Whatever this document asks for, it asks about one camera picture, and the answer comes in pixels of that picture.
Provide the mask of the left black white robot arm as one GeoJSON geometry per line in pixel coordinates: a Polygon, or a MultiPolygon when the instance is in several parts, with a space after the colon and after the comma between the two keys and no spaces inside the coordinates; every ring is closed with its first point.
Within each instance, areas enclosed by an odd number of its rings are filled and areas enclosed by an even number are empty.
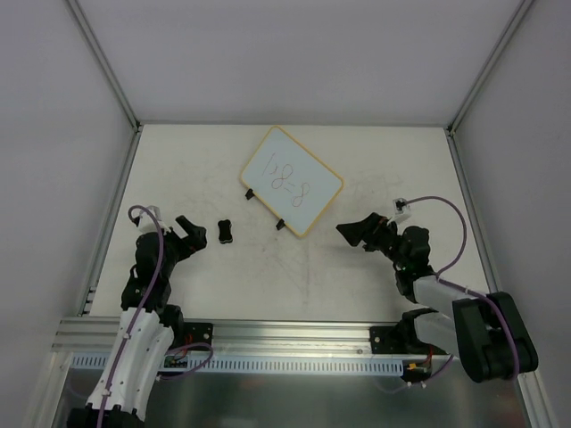
{"type": "Polygon", "coordinates": [[[205,227],[179,216],[178,235],[153,207],[128,214],[140,235],[135,263],[121,295],[118,332],[103,372],[83,407],[73,408],[69,427],[142,427],[154,384],[169,355],[187,350],[213,352],[210,342],[192,342],[182,310],[169,302],[175,266],[207,246],[205,227]]]}

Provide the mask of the black whiteboard eraser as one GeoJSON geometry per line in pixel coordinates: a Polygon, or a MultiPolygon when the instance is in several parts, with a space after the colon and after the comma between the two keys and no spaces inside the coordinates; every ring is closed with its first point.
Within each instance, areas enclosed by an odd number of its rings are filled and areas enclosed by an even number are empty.
{"type": "Polygon", "coordinates": [[[232,235],[232,223],[230,219],[223,219],[218,222],[219,242],[221,244],[232,243],[234,238],[232,235]]]}

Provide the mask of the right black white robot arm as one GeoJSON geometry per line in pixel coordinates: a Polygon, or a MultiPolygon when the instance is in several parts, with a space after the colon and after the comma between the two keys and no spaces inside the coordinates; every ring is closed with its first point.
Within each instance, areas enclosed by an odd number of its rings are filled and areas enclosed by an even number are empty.
{"type": "Polygon", "coordinates": [[[438,275],[429,264],[429,232],[395,223],[377,213],[336,226],[352,247],[379,251],[393,266],[396,287],[417,309],[403,313],[386,335],[409,353],[438,349],[459,359],[476,382],[511,380],[535,371],[539,356],[517,305],[506,292],[482,294],[438,275]]]}

